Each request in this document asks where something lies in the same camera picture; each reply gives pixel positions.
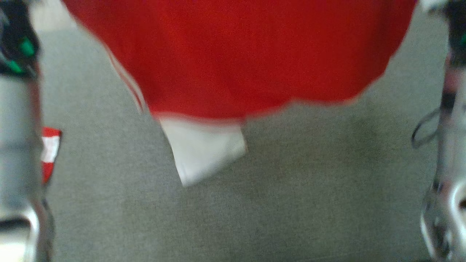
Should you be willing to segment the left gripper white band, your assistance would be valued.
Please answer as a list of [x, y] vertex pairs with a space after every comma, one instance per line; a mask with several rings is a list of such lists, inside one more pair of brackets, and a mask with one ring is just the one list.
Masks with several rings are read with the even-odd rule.
[[0, 68], [2, 76], [36, 78], [40, 42], [33, 28], [28, 0], [0, 4]]

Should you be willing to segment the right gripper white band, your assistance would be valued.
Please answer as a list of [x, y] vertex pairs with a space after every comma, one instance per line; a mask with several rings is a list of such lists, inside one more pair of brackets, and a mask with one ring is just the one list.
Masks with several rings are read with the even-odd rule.
[[454, 67], [466, 64], [466, 1], [451, 0], [446, 5], [450, 63]]

